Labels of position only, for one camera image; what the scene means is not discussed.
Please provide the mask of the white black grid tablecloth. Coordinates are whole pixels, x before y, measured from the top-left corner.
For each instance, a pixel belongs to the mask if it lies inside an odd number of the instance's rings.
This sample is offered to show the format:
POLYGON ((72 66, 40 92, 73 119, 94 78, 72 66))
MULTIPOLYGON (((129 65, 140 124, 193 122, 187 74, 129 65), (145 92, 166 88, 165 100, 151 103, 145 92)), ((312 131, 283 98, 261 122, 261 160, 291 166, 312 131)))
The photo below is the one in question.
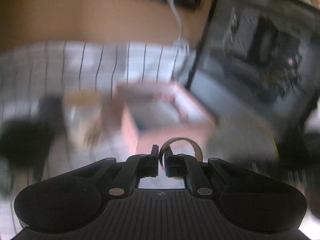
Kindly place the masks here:
MULTIPOLYGON (((89 88, 102 93, 106 113, 117 83, 186 82, 195 51, 151 43, 100 44, 41 42, 1 54, 1 124, 37 116, 39 99, 68 90, 89 88)), ((124 161, 130 155, 123 135, 106 117, 106 138, 95 148, 73 150, 65 134, 54 141, 45 160, 43 179, 91 164, 105 157, 124 161)), ((14 213, 14 199, 32 184, 31 170, 15 173, 8 197, 1 196, 1 239, 12 239, 22 227, 14 213)))

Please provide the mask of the pink storage box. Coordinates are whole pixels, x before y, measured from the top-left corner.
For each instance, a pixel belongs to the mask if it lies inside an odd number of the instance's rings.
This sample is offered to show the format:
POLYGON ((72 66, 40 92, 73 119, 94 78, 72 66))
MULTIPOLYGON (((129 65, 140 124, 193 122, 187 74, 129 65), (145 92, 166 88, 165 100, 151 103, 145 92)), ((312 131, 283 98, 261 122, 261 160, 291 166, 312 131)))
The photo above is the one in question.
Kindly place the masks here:
POLYGON ((148 153, 171 138, 203 147, 216 126, 215 116, 175 82, 118 83, 112 103, 131 155, 148 153))

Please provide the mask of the dark grey plush toy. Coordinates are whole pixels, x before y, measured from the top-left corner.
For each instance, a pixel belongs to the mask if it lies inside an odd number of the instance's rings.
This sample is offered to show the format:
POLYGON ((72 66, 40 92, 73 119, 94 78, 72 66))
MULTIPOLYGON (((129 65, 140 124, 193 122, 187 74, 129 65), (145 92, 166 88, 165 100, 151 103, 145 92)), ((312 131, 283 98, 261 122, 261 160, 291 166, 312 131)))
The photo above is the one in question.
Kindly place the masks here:
POLYGON ((36 182, 54 140, 66 133, 62 98, 40 98, 35 118, 6 121, 1 127, 1 157, 14 169, 31 169, 36 182))

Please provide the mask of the black flat screen monitor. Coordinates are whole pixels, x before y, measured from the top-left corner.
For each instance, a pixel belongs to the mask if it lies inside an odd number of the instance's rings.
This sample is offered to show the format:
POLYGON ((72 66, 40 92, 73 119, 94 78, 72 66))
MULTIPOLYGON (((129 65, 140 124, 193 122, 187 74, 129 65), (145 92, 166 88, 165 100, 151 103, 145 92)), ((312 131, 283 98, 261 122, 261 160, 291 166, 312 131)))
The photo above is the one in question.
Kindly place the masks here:
POLYGON ((245 113, 277 140, 300 130, 319 98, 319 9, 212 0, 187 87, 214 113, 245 113))

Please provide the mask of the silver glitter round pad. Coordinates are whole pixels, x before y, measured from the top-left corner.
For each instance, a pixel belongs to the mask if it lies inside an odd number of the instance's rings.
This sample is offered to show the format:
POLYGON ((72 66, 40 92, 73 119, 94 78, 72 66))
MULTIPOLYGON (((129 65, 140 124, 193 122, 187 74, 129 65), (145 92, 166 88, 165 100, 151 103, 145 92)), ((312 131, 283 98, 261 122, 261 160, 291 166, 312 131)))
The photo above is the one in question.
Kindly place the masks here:
POLYGON ((219 158, 247 168, 267 168, 279 163, 271 131, 246 114, 222 115, 203 149, 203 158, 219 158))

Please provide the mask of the clear plastic jar tan lid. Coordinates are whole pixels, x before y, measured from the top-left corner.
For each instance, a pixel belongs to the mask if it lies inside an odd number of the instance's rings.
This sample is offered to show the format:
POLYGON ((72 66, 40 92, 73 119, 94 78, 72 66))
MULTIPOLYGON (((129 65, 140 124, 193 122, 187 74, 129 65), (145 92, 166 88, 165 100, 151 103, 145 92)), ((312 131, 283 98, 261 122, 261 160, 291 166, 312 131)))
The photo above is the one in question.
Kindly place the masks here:
POLYGON ((117 135, 114 102, 93 89, 68 90, 62 99, 68 140, 76 150, 91 150, 117 135))

